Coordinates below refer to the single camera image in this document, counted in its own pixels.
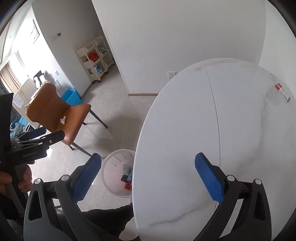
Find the person's left hand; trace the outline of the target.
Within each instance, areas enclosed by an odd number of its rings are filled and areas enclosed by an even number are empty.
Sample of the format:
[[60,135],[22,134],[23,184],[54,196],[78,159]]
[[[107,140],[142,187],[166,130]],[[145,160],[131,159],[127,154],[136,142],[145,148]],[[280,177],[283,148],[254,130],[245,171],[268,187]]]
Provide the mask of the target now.
[[[16,180],[19,181],[18,183],[18,189],[24,194],[25,201],[28,200],[28,192],[32,188],[32,171],[29,167],[29,165],[32,165],[35,163],[35,160],[29,161],[27,165],[25,166],[25,170],[23,171],[22,178],[18,179],[18,175],[15,174],[14,177]],[[3,198],[11,198],[7,185],[13,183],[13,177],[5,172],[1,171],[1,199]]]

